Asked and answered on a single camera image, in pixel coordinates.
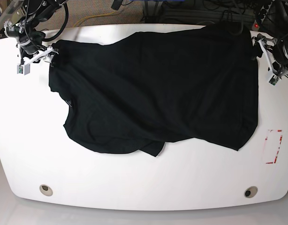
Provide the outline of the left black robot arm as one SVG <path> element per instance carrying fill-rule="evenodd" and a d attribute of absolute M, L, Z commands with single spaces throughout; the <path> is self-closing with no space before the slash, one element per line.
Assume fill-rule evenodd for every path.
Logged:
<path fill-rule="evenodd" d="M 261 29 L 270 35 L 253 37 L 255 56 L 265 56 L 269 83 L 275 85 L 288 78 L 288 0 L 261 0 L 255 9 L 255 31 Z"/>

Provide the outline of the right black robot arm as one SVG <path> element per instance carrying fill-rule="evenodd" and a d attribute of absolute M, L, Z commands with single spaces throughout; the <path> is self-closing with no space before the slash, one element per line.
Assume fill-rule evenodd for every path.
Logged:
<path fill-rule="evenodd" d="M 23 14 L 14 22 L 7 19 L 3 24 L 3 34 L 8 38 L 15 38 L 19 49 L 20 63 L 17 65 L 19 74 L 28 74 L 32 63 L 41 60 L 50 62 L 57 50 L 51 46 L 44 46 L 44 42 L 51 42 L 59 37 L 68 23 L 68 5 L 65 0 L 19 0 Z M 46 37 L 42 31 L 36 30 L 39 23 L 46 22 L 58 10 L 64 8 L 65 19 L 59 31 L 52 37 Z"/>

